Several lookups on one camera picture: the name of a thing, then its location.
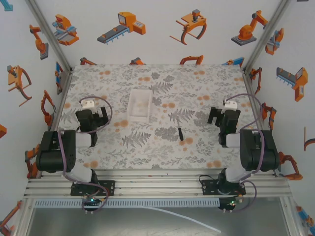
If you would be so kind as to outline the white translucent plastic bin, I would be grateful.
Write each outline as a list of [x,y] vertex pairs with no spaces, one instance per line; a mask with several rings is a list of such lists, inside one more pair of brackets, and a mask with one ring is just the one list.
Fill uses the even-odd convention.
[[132,89],[127,105],[127,120],[148,123],[153,92],[150,89]]

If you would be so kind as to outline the floral grey orange table mat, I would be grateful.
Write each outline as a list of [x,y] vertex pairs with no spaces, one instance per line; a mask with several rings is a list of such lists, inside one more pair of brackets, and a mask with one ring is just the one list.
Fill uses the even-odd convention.
[[[127,120],[132,89],[153,92],[148,123]],[[211,107],[232,97],[241,111],[237,127],[254,121],[237,65],[78,65],[73,69],[59,123],[76,129],[80,99],[95,97],[113,116],[97,134],[95,147],[80,148],[76,160],[96,169],[203,169],[237,164],[240,151],[218,142],[208,124]],[[180,141],[178,127],[184,140]]]

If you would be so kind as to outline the left controller circuit board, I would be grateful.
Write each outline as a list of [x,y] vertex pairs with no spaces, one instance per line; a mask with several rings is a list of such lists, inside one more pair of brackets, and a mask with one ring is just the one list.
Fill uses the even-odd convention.
[[87,197],[82,201],[84,207],[99,207],[102,201],[96,197]]

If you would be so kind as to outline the controller circuit board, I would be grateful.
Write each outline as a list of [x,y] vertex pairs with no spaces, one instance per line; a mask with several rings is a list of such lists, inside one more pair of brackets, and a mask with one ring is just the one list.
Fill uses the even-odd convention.
[[223,211],[234,210],[236,205],[242,202],[243,202],[243,197],[239,197],[239,196],[219,198],[220,206],[218,207],[218,209],[221,209]]
[[87,197],[82,201],[84,207],[99,207],[102,201],[96,197]]

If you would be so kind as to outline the right controller circuit board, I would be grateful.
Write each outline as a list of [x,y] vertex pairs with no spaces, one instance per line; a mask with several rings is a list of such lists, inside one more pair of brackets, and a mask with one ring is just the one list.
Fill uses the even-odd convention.
[[243,202],[243,197],[239,197],[239,196],[219,198],[220,206],[218,207],[218,209],[221,209],[223,211],[234,210],[236,205],[242,202]]

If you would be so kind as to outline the white plastic tube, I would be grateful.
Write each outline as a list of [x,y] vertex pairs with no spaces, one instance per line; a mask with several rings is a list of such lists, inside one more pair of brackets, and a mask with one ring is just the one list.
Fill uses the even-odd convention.
[[218,234],[221,234],[221,230],[216,229],[216,228],[214,228],[214,227],[212,227],[212,226],[209,226],[209,225],[207,225],[207,224],[205,224],[205,223],[202,223],[202,222],[200,222],[200,221],[198,221],[198,220],[195,220],[195,219],[193,219],[193,218],[190,218],[190,217],[188,217],[188,216],[184,216],[184,215],[181,215],[181,214],[178,214],[178,213],[175,213],[175,212],[171,212],[171,211],[168,211],[168,210],[165,210],[165,209],[161,209],[161,208],[147,207],[147,206],[142,206],[141,208],[143,208],[143,209],[148,209],[148,210],[159,211],[159,212],[163,212],[163,213],[166,213],[166,214],[170,214],[170,215],[173,215],[173,216],[176,216],[176,217],[180,217],[180,218],[182,218],[182,219],[185,219],[185,220],[188,220],[188,221],[193,222],[193,223],[195,223],[195,224],[198,224],[198,225],[200,225],[200,226],[203,226],[203,227],[205,227],[205,228],[207,228],[207,229],[209,229],[209,230],[215,231],[215,232],[218,233]]

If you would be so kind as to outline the aluminium side rail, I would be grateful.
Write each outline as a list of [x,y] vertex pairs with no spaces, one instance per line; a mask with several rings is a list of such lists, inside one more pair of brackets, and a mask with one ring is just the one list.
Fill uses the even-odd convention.
[[250,104],[252,106],[252,113],[253,113],[253,116],[254,116],[254,121],[252,121],[249,124],[247,124],[244,128],[247,128],[247,127],[255,124],[256,128],[262,130],[262,128],[263,128],[263,123],[262,123],[262,104],[259,101],[259,99],[256,97],[256,95],[254,94],[249,75],[246,74],[243,71],[242,72],[242,76],[243,76],[243,79],[244,79],[244,84],[245,84],[245,87],[246,87],[246,90],[247,90],[248,98],[249,98]]
[[72,80],[72,74],[68,75],[67,78],[66,78],[65,87],[64,87],[64,89],[62,91],[62,99],[60,101],[60,104],[59,104],[59,107],[57,109],[57,112],[55,113],[55,117],[54,117],[54,120],[53,120],[53,123],[52,123],[52,126],[51,126],[51,131],[55,131],[55,130],[58,129],[58,126],[59,126],[59,123],[60,123],[60,120],[61,120],[61,116],[62,116],[63,107],[64,107],[65,100],[66,100],[66,97],[67,97],[67,93],[69,91],[69,87],[70,87],[70,84],[71,84],[71,80]]

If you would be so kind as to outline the grey metal corner bracket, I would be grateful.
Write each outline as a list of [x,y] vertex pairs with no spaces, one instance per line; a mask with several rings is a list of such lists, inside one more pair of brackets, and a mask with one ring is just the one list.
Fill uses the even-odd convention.
[[71,74],[68,74],[66,71],[59,73],[59,83],[56,83],[57,85],[57,95],[61,94],[65,88],[67,83],[71,80]]

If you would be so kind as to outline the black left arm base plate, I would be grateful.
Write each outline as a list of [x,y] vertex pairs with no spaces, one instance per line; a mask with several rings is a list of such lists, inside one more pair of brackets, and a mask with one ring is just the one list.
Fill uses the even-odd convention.
[[[104,187],[109,196],[114,195],[115,181],[114,180],[100,180],[99,185]],[[75,184],[73,183],[70,191],[71,196],[105,196],[106,193],[102,188],[86,185],[86,184]]]

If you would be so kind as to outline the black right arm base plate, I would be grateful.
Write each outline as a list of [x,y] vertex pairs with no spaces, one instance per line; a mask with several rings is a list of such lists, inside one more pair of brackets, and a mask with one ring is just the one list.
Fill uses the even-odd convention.
[[201,181],[203,195],[246,195],[246,189],[239,183],[205,179]]

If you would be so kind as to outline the aluminium frame rails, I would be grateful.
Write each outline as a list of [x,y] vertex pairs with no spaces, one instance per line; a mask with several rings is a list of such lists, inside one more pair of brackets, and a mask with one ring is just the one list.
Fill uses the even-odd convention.
[[[99,180],[115,181],[115,198],[194,198],[202,197],[200,175],[216,178],[220,169],[97,170]],[[258,197],[290,197],[288,181],[272,171],[256,174],[246,183],[246,197],[257,190]],[[24,198],[70,198],[71,182],[58,174],[43,173],[29,180]]]

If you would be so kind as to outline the aluminium frame post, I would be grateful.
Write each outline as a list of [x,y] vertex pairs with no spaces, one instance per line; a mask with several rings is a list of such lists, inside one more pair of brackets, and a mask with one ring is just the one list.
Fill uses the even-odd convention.
[[63,65],[63,69],[65,69],[69,74],[71,73],[72,67],[69,64],[68,60],[65,57],[65,54],[63,53],[58,41],[54,37],[54,34],[52,30],[50,29],[50,26],[48,22],[46,21],[41,9],[39,8],[36,0],[24,0],[29,7],[30,11],[32,12],[32,15],[35,17],[37,23],[39,24],[39,27],[42,29],[43,33],[45,34],[49,44],[51,45],[52,49],[54,50],[57,58]]
[[254,63],[258,59],[259,55],[264,49],[264,46],[267,44],[271,34],[274,32],[277,24],[279,23],[280,19],[283,17],[284,13],[286,12],[287,8],[291,4],[292,0],[281,0],[278,4],[276,10],[274,11],[270,21],[268,22],[264,33],[260,37],[254,51],[252,52],[251,56],[249,57],[247,64],[244,67],[244,73],[249,74],[251,71]]

